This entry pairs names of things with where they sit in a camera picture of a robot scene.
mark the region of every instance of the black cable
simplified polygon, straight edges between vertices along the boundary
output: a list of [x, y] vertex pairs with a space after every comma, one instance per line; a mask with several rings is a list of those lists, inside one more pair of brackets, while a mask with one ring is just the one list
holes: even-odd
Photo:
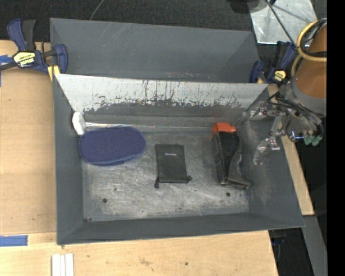
[[314, 37], [318, 34], [318, 32], [320, 31], [320, 29], [327, 23], [327, 18], [323, 18], [321, 19], [317, 25], [318, 26], [314, 26], [313, 28], [316, 28], [316, 30], [314, 31], [314, 34], [310, 37], [310, 38], [307, 38], [304, 40], [305, 38], [305, 34], [303, 35], [303, 38], [302, 38], [302, 43], [301, 45], [299, 46], [299, 48], [307, 55], [309, 56], [314, 56], [314, 57], [317, 57], [317, 58], [325, 58], [327, 57], [327, 51], [320, 51], [320, 52], [310, 52], [310, 51], [307, 51], [305, 49], [305, 44], [311, 40], [314, 39]]
[[90, 17], [90, 21], [93, 19], [94, 15], [96, 14], [96, 12], [98, 11], [98, 9], [101, 7], [101, 5], [104, 3], [105, 0], [101, 0], [101, 2], [97, 5], [97, 7], [95, 8], [95, 10], [93, 11], [91, 17]]

